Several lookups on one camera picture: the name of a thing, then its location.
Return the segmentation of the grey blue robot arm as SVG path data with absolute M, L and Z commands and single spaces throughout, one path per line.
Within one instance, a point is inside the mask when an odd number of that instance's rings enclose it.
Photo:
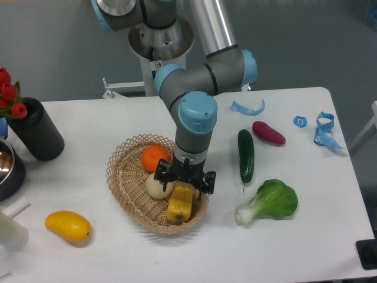
M 239 48 L 223 1 L 190 1 L 206 63 L 185 69 L 193 45 L 191 25 L 177 14 L 176 1 L 93 1 L 105 30 L 129 29 L 128 42 L 144 67 L 147 94 L 159 96 L 176 124 L 173 157 L 161 160 L 155 180 L 181 181 L 211 194 L 216 173 L 204 172 L 217 121 L 215 96 L 252 83 L 253 54 Z

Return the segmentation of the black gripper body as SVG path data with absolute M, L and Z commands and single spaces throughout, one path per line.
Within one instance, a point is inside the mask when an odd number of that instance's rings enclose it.
M 204 172 L 205 161 L 198 164 L 191 164 L 188 158 L 180 161 L 173 155 L 172 162 L 169 163 L 160 159 L 157 169 L 154 172 L 154 179 L 162 182 L 183 182 L 192 185 L 198 191 L 204 194 L 214 193 L 214 184 L 216 179 L 215 171 Z

